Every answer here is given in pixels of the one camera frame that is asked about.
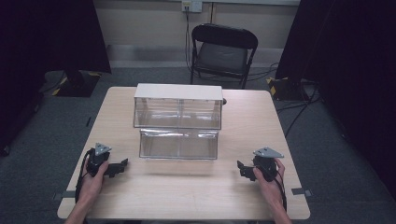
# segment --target black curtain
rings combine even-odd
[[[92,0],[2,1],[0,46],[1,138],[48,71],[111,73]]]

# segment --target clear plastic container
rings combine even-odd
[[[220,130],[222,100],[217,86],[139,84],[134,126]]]
[[[222,101],[219,86],[139,84],[134,95],[139,156],[215,160]]]
[[[141,129],[140,157],[151,159],[215,160],[219,131]]]

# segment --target black controller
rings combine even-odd
[[[241,161],[237,161],[237,166],[241,176],[249,178],[251,181],[255,181],[256,176],[253,173],[253,168],[257,167],[262,171],[262,175],[266,181],[273,181],[277,175],[274,158],[283,158],[283,155],[277,153],[269,147],[256,150],[253,152],[253,154],[256,155],[253,159],[254,166],[245,166]]]
[[[108,160],[108,157],[110,156],[109,150],[111,150],[111,147],[107,147],[98,143],[96,144],[95,148],[91,148],[89,152],[90,157],[86,167],[87,172],[90,173],[91,176],[96,176],[99,167],[104,161]],[[123,173],[127,165],[128,159],[125,159],[120,163],[111,163],[108,165],[108,168],[105,171],[104,175],[114,177],[116,174]]]

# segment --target chair seat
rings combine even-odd
[[[247,49],[204,43],[195,66],[198,69],[218,70],[242,76],[247,68],[247,56]]]

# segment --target metal bracket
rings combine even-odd
[[[109,150],[111,150],[111,147],[105,146],[105,145],[100,144],[100,143],[96,143],[96,145],[95,145],[95,156],[102,155],[102,154],[108,152]]]
[[[253,152],[254,155],[264,158],[284,158],[282,154],[271,149],[270,147],[263,147]]]

